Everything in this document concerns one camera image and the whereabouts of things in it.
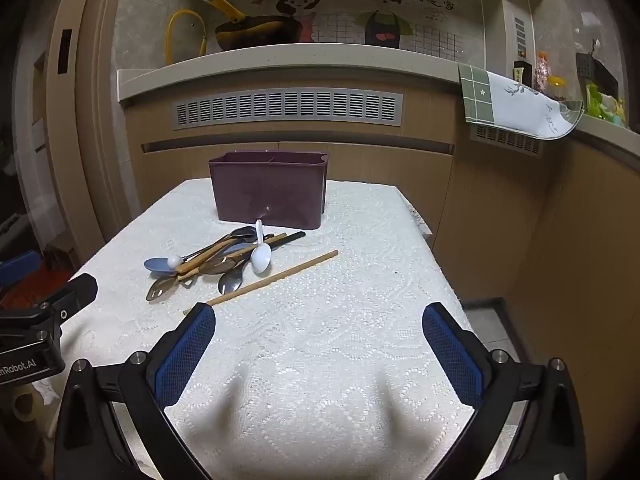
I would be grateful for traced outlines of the steel spoon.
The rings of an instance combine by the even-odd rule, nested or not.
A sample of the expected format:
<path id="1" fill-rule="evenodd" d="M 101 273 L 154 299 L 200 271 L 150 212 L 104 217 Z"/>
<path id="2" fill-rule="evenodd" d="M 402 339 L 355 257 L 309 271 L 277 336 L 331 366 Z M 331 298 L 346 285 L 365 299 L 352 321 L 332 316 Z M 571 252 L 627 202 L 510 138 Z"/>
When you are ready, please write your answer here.
<path id="1" fill-rule="evenodd" d="M 221 295 L 228 295 L 238 290 L 243 283 L 243 272 L 248 263 L 245 259 L 239 262 L 234 268 L 222 274 L 218 280 L 218 292 Z"/>

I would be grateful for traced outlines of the slotted metal spoon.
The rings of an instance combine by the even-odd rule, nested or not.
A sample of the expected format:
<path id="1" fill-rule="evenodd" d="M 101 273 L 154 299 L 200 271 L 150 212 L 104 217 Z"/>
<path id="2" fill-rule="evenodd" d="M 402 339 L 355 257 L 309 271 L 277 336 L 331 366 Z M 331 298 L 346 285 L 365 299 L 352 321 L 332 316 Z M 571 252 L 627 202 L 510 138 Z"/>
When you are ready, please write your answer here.
<path id="1" fill-rule="evenodd" d="M 236 258 L 224 257 L 222 259 L 206 261 L 198 268 L 186 272 L 186 274 L 170 276 L 169 278 L 159 278 L 151 285 L 146 293 L 145 299 L 147 302 L 160 300 L 160 298 L 168 295 L 179 286 L 190 288 L 198 280 L 200 275 L 223 274 L 231 270 L 237 263 L 238 260 L 236 260 Z"/>

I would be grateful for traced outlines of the orange lid jar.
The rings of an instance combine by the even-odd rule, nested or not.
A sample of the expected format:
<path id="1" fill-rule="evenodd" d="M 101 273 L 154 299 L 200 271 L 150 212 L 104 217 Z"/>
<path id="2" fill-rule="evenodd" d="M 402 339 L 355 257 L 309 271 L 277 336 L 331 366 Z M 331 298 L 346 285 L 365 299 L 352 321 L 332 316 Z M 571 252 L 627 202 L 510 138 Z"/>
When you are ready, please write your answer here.
<path id="1" fill-rule="evenodd" d="M 567 96 L 565 79 L 560 76 L 549 75 L 547 78 L 546 95 L 555 101 L 565 101 Z"/>

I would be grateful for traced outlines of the small right ventilation grille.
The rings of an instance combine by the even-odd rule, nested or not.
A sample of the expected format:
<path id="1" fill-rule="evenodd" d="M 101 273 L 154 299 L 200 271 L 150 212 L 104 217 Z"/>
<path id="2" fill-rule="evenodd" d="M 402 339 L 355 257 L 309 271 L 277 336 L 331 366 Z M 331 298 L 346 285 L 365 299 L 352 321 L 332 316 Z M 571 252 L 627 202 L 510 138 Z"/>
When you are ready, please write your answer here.
<path id="1" fill-rule="evenodd" d="M 530 156 L 540 156 L 542 153 L 542 144 L 537 139 L 485 125 L 472 125 L 471 139 Z"/>

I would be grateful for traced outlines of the wooden spoon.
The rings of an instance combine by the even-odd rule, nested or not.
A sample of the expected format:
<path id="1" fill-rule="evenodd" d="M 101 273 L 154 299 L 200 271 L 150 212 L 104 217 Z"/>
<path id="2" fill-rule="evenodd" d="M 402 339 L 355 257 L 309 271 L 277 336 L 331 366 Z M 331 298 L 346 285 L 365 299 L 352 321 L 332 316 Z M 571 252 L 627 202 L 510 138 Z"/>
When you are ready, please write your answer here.
<path id="1" fill-rule="evenodd" d="M 235 250 L 232 250 L 232 252 L 228 252 L 228 250 L 224 250 L 223 252 L 217 252 L 215 255 L 209 256 L 208 258 L 204 258 L 203 256 L 198 256 L 193 260 L 191 260 L 190 262 L 187 262 L 185 264 L 182 264 L 181 266 L 178 266 L 177 273 L 179 275 L 184 275 L 194 269 L 198 269 L 202 264 L 208 263 L 209 261 L 224 260 L 225 258 L 244 255 L 247 252 L 251 252 L 257 246 L 258 246 L 258 243 L 254 242 L 252 244 L 246 244 L 244 247 L 238 246 L 238 248 L 236 248 Z"/>

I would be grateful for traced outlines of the grey countertop ledge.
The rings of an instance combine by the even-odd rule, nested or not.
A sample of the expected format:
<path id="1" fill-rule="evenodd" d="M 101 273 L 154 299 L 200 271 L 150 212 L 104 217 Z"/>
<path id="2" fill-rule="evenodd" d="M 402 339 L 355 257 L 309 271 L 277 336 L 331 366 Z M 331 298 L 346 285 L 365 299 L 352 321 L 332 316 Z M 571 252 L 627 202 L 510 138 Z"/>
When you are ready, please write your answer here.
<path id="1" fill-rule="evenodd" d="M 119 102 L 124 102 L 146 92 L 206 77 L 285 68 L 376 70 L 455 84 L 459 81 L 458 64 L 436 56 L 366 44 L 307 42 L 218 52 L 157 70 L 119 70 L 116 96 Z"/>

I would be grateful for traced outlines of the black handled metal spoon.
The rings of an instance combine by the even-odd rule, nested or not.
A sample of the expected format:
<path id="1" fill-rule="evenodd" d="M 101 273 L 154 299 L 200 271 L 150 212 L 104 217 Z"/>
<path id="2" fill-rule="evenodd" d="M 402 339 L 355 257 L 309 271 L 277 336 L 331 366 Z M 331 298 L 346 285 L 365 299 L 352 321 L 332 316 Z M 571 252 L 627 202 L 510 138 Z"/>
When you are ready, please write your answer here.
<path id="1" fill-rule="evenodd" d="M 271 248 L 277 248 L 282 245 L 294 242 L 306 236 L 305 231 L 297 231 L 293 234 L 285 235 L 284 233 L 269 237 L 266 239 L 266 244 Z M 229 255 L 217 256 L 205 261 L 199 268 L 199 274 L 214 275 L 223 274 L 233 269 L 238 263 L 250 258 L 253 250 L 257 247 L 256 244 L 250 245 L 247 248 L 242 248 L 237 252 L 232 252 Z"/>

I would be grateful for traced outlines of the wooden chopstick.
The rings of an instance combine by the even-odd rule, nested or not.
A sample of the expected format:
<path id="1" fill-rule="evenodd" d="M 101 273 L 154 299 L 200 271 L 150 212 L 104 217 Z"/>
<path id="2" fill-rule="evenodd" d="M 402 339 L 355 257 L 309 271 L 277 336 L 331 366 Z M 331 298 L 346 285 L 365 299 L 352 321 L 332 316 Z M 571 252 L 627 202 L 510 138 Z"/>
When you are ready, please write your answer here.
<path id="1" fill-rule="evenodd" d="M 206 301 L 206 304 L 208 304 L 209 307 L 218 306 L 218 304 L 223 304 L 226 301 L 244 296 L 246 294 L 249 294 L 250 292 L 254 292 L 255 290 L 265 288 L 271 285 L 272 283 L 283 280 L 284 278 L 289 278 L 290 276 L 303 272 L 307 269 L 310 269 L 313 266 L 318 266 L 318 264 L 324 263 L 338 256 L 339 254 L 340 252 L 337 249 L 333 249 L 330 252 L 326 252 L 321 256 L 299 263 L 297 266 L 292 266 L 292 268 L 286 269 L 277 274 L 272 274 L 268 276 L 268 278 L 263 278 L 262 280 L 257 281 L 253 284 L 242 286 L 239 289 L 235 290 L 234 292 L 230 292 L 230 294 L 225 294 L 217 298 L 208 300 Z"/>

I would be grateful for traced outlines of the green white dish towel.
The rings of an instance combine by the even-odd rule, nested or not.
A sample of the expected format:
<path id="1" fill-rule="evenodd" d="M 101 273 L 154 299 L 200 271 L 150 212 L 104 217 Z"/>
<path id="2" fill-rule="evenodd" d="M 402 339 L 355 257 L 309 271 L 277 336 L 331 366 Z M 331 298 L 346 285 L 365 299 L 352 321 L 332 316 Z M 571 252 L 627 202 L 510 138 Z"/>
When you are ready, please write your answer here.
<path id="1" fill-rule="evenodd" d="M 465 120 L 553 141 L 571 133 L 585 114 L 582 101 L 555 101 L 526 84 L 458 64 Z"/>

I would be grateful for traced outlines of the cartoon wall sticker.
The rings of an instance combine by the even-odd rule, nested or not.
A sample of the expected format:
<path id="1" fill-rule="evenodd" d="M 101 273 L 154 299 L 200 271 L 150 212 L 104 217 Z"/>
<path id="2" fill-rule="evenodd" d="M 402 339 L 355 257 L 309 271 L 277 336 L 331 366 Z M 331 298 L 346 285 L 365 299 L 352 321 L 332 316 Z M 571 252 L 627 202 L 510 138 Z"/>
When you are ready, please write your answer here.
<path id="1" fill-rule="evenodd" d="M 367 44 L 456 60 L 462 37 L 445 24 L 454 0 L 240 0 L 250 14 L 302 25 L 301 42 Z"/>

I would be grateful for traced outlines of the small white ball spoon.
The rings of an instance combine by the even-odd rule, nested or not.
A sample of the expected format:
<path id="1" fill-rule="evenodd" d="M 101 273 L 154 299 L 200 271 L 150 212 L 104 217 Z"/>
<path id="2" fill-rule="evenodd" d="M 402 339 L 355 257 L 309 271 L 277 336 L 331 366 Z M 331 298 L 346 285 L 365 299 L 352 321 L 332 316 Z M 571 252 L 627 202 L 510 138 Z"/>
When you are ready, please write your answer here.
<path id="1" fill-rule="evenodd" d="M 212 244 L 209 244 L 208 246 L 205 246 L 201 249 L 198 249 L 196 252 L 192 252 L 192 254 L 189 255 L 185 255 L 185 256 L 170 256 L 167 258 L 167 266 L 168 269 L 171 271 L 175 271 L 178 266 L 180 266 L 180 264 L 183 264 L 185 262 L 187 262 L 188 260 L 194 258 L 195 256 L 199 255 L 201 252 L 205 252 L 206 250 L 209 250 L 209 248 L 214 247 L 217 243 L 223 242 L 224 240 L 226 240 L 227 238 L 232 238 L 232 237 L 242 237 L 242 236 L 249 236 L 250 235 L 250 231 L 247 228 L 241 228 L 241 229 L 237 229 L 235 231 L 233 231 L 232 233 L 221 237 L 220 240 L 216 240 L 216 242 L 213 242 Z"/>

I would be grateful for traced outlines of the yellow handled black pan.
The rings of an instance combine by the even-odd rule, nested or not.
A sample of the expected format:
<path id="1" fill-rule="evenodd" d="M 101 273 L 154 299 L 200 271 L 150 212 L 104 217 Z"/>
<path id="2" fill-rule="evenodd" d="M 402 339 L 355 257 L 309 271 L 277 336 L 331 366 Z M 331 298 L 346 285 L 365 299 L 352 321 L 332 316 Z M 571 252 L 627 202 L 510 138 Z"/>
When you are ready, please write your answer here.
<path id="1" fill-rule="evenodd" d="M 246 15 L 227 0 L 202 0 L 223 13 L 228 21 L 215 28 L 218 46 L 223 51 L 273 44 L 298 44 L 303 25 L 292 16 Z"/>

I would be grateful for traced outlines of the green items on counter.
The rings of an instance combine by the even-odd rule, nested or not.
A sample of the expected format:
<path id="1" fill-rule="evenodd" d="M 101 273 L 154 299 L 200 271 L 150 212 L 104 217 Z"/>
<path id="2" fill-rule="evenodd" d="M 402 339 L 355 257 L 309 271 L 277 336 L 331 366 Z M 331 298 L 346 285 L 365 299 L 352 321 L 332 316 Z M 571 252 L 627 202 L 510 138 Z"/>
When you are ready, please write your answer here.
<path id="1" fill-rule="evenodd" d="M 623 102 L 602 93 L 596 84 L 586 85 L 586 113 L 610 124 L 625 127 L 626 114 Z"/>

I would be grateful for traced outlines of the blue plastic spoon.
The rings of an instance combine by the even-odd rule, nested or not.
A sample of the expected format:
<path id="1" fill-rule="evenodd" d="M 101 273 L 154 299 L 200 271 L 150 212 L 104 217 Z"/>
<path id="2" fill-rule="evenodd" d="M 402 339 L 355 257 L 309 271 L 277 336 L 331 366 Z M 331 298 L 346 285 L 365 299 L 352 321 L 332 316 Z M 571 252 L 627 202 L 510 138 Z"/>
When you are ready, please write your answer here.
<path id="1" fill-rule="evenodd" d="M 154 274 L 182 275 L 186 274 L 186 272 L 198 268 L 209 258 L 228 252 L 230 247 L 234 247 L 237 244 L 239 244 L 238 240 L 228 238 L 228 240 L 223 240 L 222 242 L 207 247 L 205 250 L 201 250 L 190 259 L 182 260 L 178 258 L 176 261 L 174 261 L 171 260 L 171 258 L 156 257 L 145 260 L 144 267 L 146 270 Z"/>

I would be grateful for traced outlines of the white plastic spoon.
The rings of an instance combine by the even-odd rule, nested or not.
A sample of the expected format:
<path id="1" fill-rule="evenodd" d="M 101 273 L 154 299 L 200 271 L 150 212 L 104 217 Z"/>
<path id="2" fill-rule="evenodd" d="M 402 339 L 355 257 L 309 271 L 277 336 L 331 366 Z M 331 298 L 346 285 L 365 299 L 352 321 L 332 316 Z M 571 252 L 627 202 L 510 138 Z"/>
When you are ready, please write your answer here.
<path id="1" fill-rule="evenodd" d="M 250 263 L 253 271 L 262 275 L 268 270 L 271 263 L 271 247 L 266 242 L 262 220 L 256 220 L 255 231 L 257 245 L 250 254 Z"/>

